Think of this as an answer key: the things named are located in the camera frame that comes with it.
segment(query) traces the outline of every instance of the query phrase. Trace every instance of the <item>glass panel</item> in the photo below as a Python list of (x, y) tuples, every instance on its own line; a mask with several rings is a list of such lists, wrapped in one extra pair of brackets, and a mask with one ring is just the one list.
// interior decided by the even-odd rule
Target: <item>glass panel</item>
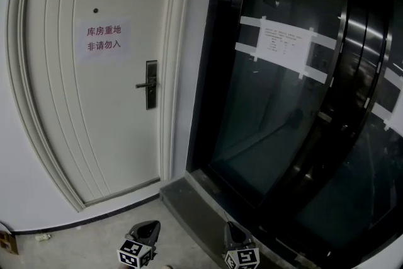
[[(343, 0), (243, 0), (243, 16), (304, 28), (337, 39)], [(259, 27), (240, 25), (238, 43), (256, 47)], [(334, 49), (310, 44), (307, 65), (327, 74)], [(210, 166), (259, 203), (302, 145), (319, 110), (323, 83), (237, 51)]]
[(334, 248), (346, 246), (402, 203), (403, 138), (385, 128), (383, 116), (377, 112), (381, 106), (390, 114), (400, 94), (389, 75), (398, 80), (403, 76), (403, 4), (396, 1), (394, 11), (389, 70), (380, 86), (378, 108), (372, 110), (335, 176), (297, 215), (299, 223)]

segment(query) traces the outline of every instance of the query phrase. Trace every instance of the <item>door molding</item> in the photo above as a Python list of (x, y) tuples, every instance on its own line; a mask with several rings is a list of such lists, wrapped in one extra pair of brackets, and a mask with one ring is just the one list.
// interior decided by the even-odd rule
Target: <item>door molding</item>
[[(31, 88), (25, 43), (26, 3), (27, 0), (8, 0), (6, 57), (11, 90), (22, 124), (35, 153), (63, 196), (77, 212), (80, 212), (86, 206), (60, 167), (40, 120)], [(161, 42), (161, 83), (159, 84), (161, 88), (159, 94), (159, 102), (161, 102), (159, 162), (162, 180), (170, 180), (172, 176), (174, 111), (186, 3), (187, 0), (165, 0)]]

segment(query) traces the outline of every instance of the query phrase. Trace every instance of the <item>glass door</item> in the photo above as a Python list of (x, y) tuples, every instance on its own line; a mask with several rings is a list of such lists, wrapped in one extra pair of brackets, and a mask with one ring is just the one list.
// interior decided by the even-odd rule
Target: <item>glass door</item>
[(397, 232), (392, 7), (210, 0), (188, 170), (201, 168), (213, 197), (294, 265), (351, 268)]

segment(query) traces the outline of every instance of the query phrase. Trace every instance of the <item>concrete floor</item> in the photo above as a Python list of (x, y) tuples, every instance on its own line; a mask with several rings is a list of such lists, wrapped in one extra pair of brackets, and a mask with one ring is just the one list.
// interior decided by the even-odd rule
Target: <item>concrete floor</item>
[(159, 220), (161, 233), (157, 256), (145, 268), (219, 269), (189, 237), (160, 200), (136, 209), (90, 223), (82, 227), (52, 233), (48, 241), (37, 242), (35, 236), (18, 236), (19, 256), (0, 250), (2, 269), (117, 269), (116, 249), (125, 233), (136, 223)]

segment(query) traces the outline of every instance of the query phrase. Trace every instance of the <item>door handle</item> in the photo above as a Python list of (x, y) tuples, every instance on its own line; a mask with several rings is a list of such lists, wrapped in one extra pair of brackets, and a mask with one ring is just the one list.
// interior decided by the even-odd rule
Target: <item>door handle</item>
[(148, 60), (145, 63), (145, 83), (136, 84), (136, 89), (145, 88), (145, 109), (157, 106), (157, 61)]

